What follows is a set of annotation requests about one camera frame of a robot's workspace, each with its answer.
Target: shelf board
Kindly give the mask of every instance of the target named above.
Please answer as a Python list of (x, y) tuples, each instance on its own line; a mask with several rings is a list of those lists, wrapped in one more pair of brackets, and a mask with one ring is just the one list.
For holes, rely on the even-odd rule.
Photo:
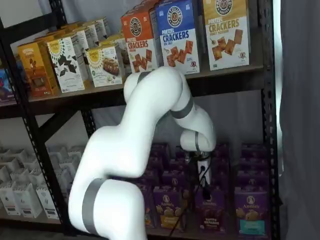
[[(202, 58), (201, 72), (186, 76), (194, 97), (261, 90), (264, 88), (261, 29), (251, 31), (250, 65), (210, 71), (207, 55)], [(60, 93), (58, 96), (29, 98), (35, 115), (68, 110), (89, 110), (125, 105), (123, 84)], [(0, 103), (0, 119), (20, 116), (14, 102)]]

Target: cracker image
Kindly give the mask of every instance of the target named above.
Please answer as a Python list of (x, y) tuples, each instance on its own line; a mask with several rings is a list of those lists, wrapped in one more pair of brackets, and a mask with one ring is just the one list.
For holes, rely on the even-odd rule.
[(148, 65), (148, 61), (147, 61), (147, 59), (143, 56), (143, 57), (142, 57), (142, 61), (141, 61), (141, 67), (142, 67), (144, 70), (147, 70), (147, 65)]
[(187, 40), (187, 41), (185, 42), (185, 52), (186, 52), (187, 54), (192, 54), (193, 46), (194, 46), (194, 42)]
[(182, 64), (185, 64), (186, 56), (187, 56), (186, 51), (181, 49), (180, 52), (179, 52), (178, 62), (180, 62)]
[(226, 44), (224, 52), (226, 54), (232, 55), (232, 53), (234, 52), (234, 49), (235, 49), (235, 45), (236, 45), (235, 41), (229, 39), (228, 43)]
[(151, 63), (152, 62), (152, 51), (147, 49), (145, 53), (145, 58)]
[(170, 67), (175, 67), (176, 66), (176, 63), (175, 61), (173, 60), (173, 56), (172, 55), (169, 55), (169, 56), (166, 56), (166, 60), (168, 61), (168, 65)]
[(227, 43), (224, 36), (218, 39), (218, 45), (222, 51), (226, 49)]
[(171, 53), (172, 53), (172, 60), (173, 61), (178, 60), (178, 58), (179, 58), (179, 50), (178, 50), (178, 48), (176, 46), (171, 48)]
[(242, 43), (242, 35), (244, 31), (241, 29), (236, 29), (234, 34), (234, 43), (241, 44)]
[(222, 50), (219, 46), (213, 47), (212, 52), (213, 52), (214, 60), (217, 61), (219, 59), (222, 59)]

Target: blue cracker box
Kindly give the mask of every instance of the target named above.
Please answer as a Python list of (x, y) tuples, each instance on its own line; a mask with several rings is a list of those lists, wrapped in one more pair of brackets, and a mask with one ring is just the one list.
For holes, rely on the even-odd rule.
[(194, 0), (164, 0), (156, 8), (164, 65), (185, 75), (200, 72), (197, 7)]

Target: yellow cracker box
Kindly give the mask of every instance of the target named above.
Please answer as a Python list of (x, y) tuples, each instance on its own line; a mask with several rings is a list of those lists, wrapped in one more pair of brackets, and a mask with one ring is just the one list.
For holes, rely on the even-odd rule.
[(203, 0), (210, 69), (249, 65), (246, 0)]

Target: orange cracker box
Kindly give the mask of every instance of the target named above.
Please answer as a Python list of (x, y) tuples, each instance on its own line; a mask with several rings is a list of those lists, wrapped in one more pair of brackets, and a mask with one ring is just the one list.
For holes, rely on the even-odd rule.
[(31, 95), (33, 97), (58, 95), (58, 83), (50, 63), (46, 41), (40, 39), (20, 45), (18, 53), (31, 88)]
[(142, 4), (122, 18), (122, 29), (133, 73), (152, 71), (163, 65), (157, 14), (154, 4)]
[(210, 69), (249, 65), (247, 0), (203, 0)]

